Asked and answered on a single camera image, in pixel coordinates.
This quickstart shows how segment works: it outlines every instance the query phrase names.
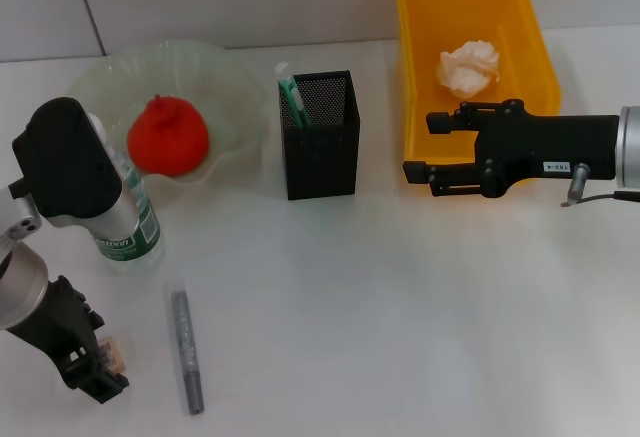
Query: crumpled tissue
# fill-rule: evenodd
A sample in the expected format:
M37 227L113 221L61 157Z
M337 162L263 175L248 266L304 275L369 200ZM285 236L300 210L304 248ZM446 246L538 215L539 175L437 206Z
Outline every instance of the crumpled tissue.
M461 99L482 92L498 74L500 54L489 42L469 41L452 53L441 52L438 82Z

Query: red tomato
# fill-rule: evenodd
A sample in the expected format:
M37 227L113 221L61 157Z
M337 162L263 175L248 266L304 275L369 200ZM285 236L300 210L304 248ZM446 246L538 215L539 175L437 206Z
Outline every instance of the red tomato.
M209 132L184 99L156 95L127 135L133 163L152 174L176 176L195 169L209 152Z

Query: bottle label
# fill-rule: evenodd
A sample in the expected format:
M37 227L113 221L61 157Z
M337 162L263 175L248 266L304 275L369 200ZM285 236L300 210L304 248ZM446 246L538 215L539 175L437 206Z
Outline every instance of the bottle label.
M149 195L144 182L136 168L130 169L126 176L125 185L138 207L138 227L131 237L124 240L104 240L94 237L100 253L106 258L117 261L137 259L149 252L160 239L160 226L153 212Z

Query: pen holder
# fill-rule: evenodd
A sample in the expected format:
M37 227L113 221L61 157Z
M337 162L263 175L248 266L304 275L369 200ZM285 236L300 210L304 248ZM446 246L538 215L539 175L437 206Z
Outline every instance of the pen holder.
M360 115L351 73L294 76L311 118L296 126L280 92L282 155L289 200L349 195L356 190Z

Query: cable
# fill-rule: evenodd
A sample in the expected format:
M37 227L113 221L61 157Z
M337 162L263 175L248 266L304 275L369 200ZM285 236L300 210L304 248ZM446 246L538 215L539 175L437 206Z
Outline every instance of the cable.
M592 195L591 197L585 197L584 199L578 200L575 204L584 204L585 202L593 202L594 200L603 200L603 199L613 199L614 194L600 194L600 195Z
M564 202L560 205L562 207L571 207L573 205L584 204L585 202L593 202L594 200L602 200L602 199L623 200L625 202L635 202L638 204L640 203L640 192L616 190L613 194L592 195L591 197L585 197L584 199L578 200L575 204L569 204L568 202Z

